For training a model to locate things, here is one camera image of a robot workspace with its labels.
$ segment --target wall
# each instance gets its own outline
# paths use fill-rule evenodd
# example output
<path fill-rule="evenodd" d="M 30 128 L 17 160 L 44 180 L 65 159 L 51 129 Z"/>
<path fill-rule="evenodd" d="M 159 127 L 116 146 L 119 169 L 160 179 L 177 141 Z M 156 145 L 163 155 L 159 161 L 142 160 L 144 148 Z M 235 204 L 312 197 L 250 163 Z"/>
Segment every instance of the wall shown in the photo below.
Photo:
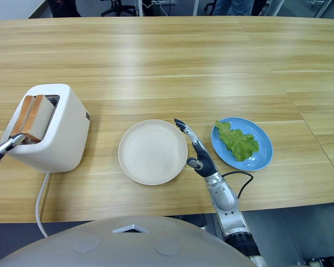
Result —
<path fill-rule="evenodd" d="M 29 18 L 45 0 L 0 0 L 0 21 Z"/>

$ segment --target white plate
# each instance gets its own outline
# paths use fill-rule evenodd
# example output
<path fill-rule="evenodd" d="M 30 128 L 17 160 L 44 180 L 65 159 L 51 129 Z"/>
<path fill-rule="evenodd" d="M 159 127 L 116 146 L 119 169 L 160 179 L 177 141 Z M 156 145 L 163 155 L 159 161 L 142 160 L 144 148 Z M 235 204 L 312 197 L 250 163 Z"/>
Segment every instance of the white plate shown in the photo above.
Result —
<path fill-rule="evenodd" d="M 187 156 L 187 142 L 182 132 L 160 120 L 142 121 L 128 129 L 118 152 L 123 171 L 144 185 L 172 180 L 183 169 Z"/>

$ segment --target person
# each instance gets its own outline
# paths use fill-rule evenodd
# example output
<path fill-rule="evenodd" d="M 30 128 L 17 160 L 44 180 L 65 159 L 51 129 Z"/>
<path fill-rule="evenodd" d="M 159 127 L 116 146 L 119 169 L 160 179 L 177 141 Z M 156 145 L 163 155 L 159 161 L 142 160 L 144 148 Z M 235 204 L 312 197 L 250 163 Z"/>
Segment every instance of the person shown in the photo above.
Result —
<path fill-rule="evenodd" d="M 76 0 L 48 0 L 54 18 L 80 17 Z"/>
<path fill-rule="evenodd" d="M 217 0 L 214 16 L 250 16 L 254 0 Z"/>

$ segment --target plate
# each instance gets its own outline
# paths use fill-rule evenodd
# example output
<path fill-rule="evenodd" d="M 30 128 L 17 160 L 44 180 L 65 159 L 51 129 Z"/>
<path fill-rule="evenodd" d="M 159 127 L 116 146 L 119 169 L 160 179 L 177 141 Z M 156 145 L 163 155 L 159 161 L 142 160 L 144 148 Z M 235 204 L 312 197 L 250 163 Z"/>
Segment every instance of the plate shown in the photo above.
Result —
<path fill-rule="evenodd" d="M 254 152 L 251 157 L 244 161 L 237 161 L 231 150 L 227 150 L 226 144 L 219 138 L 218 128 L 212 130 L 212 144 L 218 156 L 230 166 L 244 171 L 257 171 L 265 168 L 272 159 L 273 146 L 267 134 L 256 124 L 244 118 L 225 118 L 220 122 L 229 122 L 231 129 L 242 130 L 243 134 L 252 134 L 259 143 L 259 151 Z"/>
<path fill-rule="evenodd" d="M 119 144 L 124 173 L 144 185 L 160 185 L 183 169 L 188 156 L 182 132 L 166 121 L 148 120 L 134 125 Z"/>

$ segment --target floor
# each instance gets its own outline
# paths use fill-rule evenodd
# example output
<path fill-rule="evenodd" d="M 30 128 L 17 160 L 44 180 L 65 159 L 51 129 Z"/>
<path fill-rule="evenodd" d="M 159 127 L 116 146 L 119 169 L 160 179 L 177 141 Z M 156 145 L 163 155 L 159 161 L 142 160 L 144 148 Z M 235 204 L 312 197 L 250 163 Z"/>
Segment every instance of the floor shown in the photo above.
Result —
<path fill-rule="evenodd" d="M 312 258 L 334 256 L 334 204 L 244 212 L 269 267 L 304 264 Z M 200 216 L 178 216 L 198 225 Z M 205 215 L 206 230 L 221 237 L 215 214 Z M 48 235 L 82 222 L 45 223 Z M 36 224 L 0 224 L 0 259 L 43 238 Z"/>
<path fill-rule="evenodd" d="M 175 0 L 176 4 L 163 5 L 162 8 L 170 16 L 191 16 L 193 12 L 194 0 Z M 277 8 L 281 0 L 271 0 L 271 6 L 266 5 L 262 16 L 271 16 L 273 11 Z M 313 0 L 285 0 L 283 6 L 278 12 L 280 17 L 314 17 L 314 15 L 320 9 L 322 3 L 315 4 L 314 6 L 309 3 Z M 210 13 L 211 7 L 207 11 L 204 11 L 204 7 L 207 3 L 212 3 L 213 0 L 199 0 L 197 16 L 206 16 Z M 134 0 L 122 0 L 125 5 L 134 5 Z M 99 17 L 100 14 L 110 9 L 110 1 L 99 0 L 76 0 L 77 9 L 82 17 Z M 154 7 L 155 16 L 165 16 L 159 6 Z M 129 14 L 123 13 L 121 16 L 129 16 Z M 48 8 L 41 16 L 41 18 L 50 18 L 51 11 Z"/>

